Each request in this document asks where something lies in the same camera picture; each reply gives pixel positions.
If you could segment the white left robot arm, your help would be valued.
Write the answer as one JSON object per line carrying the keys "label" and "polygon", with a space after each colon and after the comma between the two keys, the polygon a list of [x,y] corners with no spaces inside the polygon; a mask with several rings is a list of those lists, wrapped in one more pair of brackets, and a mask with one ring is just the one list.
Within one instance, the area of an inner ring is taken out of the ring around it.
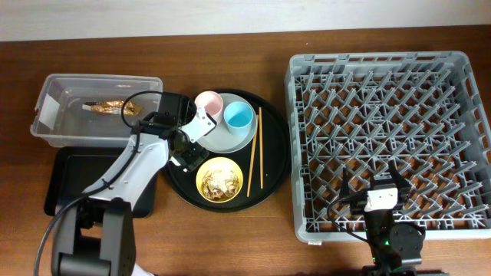
{"label": "white left robot arm", "polygon": [[110,168],[54,215],[53,275],[145,275],[136,263],[133,209],[167,164],[189,172],[206,157],[197,141],[216,128],[205,108],[161,93],[158,110],[129,125],[128,144]]}

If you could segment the yellow bowl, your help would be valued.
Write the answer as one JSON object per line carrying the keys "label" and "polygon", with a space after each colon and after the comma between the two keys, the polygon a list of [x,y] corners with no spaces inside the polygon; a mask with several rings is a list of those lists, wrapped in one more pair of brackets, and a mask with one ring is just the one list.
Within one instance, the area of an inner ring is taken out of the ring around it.
{"label": "yellow bowl", "polygon": [[196,189],[206,201],[225,203],[242,190],[244,179],[240,166],[225,157],[205,161],[196,173]]}

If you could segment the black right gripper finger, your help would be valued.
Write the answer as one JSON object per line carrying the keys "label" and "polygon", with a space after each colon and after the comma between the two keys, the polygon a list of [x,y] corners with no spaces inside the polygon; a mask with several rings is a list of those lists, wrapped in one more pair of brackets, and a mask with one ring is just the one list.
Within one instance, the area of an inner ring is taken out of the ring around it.
{"label": "black right gripper finger", "polygon": [[349,189],[349,178],[348,178],[348,171],[344,167],[342,171],[342,183],[341,183],[341,188],[339,192],[339,198],[344,199],[350,195],[350,189]]}
{"label": "black right gripper finger", "polygon": [[410,195],[410,183],[397,171],[393,163],[389,164],[389,173],[398,191],[398,203],[406,203]]}

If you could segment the food scraps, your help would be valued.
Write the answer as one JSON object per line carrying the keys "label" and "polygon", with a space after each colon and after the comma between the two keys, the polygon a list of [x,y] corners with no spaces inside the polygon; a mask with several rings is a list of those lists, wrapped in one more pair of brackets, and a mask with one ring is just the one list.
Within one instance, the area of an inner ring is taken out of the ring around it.
{"label": "food scraps", "polygon": [[202,191],[212,201],[232,198],[239,191],[239,178],[232,170],[209,170],[202,178]]}

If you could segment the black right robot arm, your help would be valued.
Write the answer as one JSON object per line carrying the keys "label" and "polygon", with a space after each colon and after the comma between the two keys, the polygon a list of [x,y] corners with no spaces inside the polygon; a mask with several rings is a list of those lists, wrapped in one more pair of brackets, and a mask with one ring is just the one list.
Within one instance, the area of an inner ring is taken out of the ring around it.
{"label": "black right robot arm", "polygon": [[421,250],[426,237],[424,228],[412,222],[396,222],[394,213],[407,203],[411,185],[390,164],[390,176],[371,179],[366,189],[351,192],[348,173],[342,174],[340,203],[348,204],[351,215],[361,215],[365,222],[365,242],[372,254],[372,266],[362,268],[363,275],[416,275],[422,262]]}

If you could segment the white tissue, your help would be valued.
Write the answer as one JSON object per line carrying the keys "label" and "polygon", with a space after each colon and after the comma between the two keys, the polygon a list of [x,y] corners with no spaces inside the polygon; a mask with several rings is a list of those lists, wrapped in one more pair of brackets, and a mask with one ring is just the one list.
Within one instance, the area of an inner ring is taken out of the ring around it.
{"label": "white tissue", "polygon": [[170,162],[173,163],[175,166],[181,166],[180,163],[174,158],[174,157],[171,157],[170,158]]}

